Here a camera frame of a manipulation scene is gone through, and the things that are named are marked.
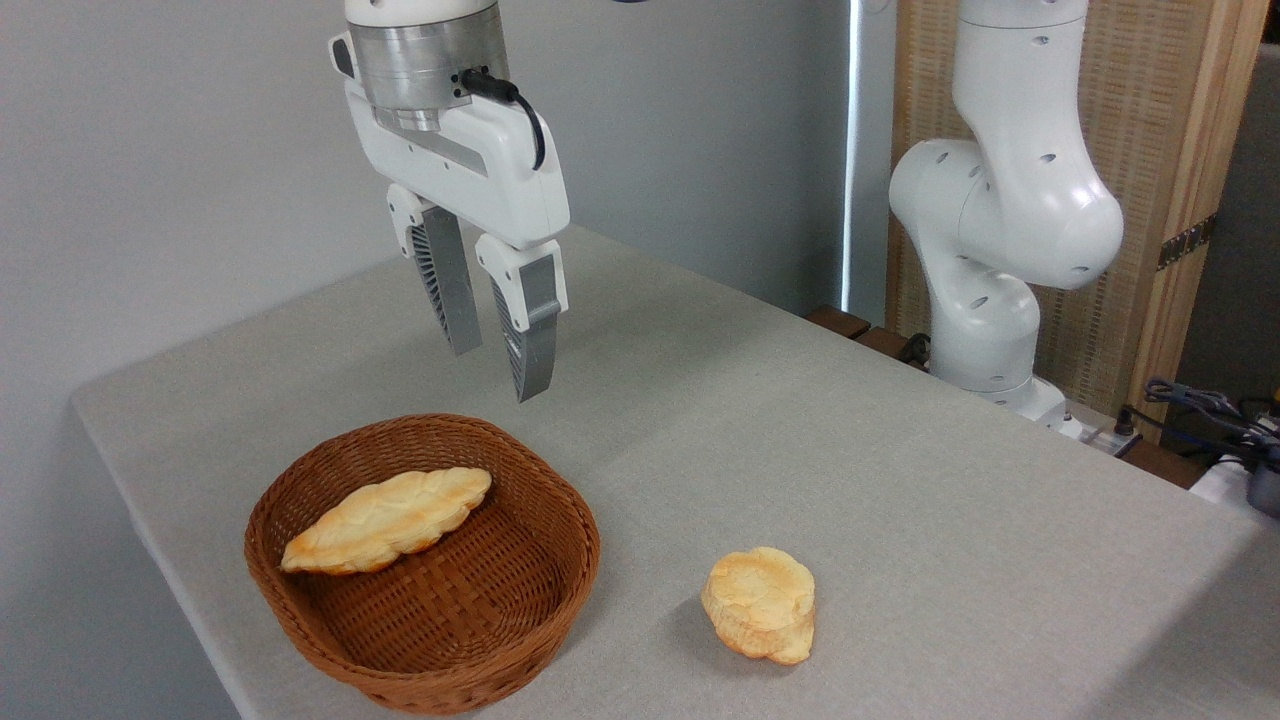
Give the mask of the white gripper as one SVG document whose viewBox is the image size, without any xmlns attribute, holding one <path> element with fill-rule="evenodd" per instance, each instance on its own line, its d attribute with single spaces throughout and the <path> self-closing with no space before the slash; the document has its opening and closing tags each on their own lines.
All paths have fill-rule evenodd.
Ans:
<svg viewBox="0 0 1280 720">
<path fill-rule="evenodd" d="M 330 54 L 365 155 L 394 182 L 387 206 L 397 242 L 451 350 L 483 345 L 461 218 L 494 236 L 480 237 L 476 255 L 490 277 L 517 400 L 544 392 L 558 316 L 568 309 L 561 247 L 550 238 L 570 223 L 547 123 L 518 104 L 471 94 L 466 74 L 495 69 L 498 56 L 442 35 L 346 31 Z"/>
</svg>

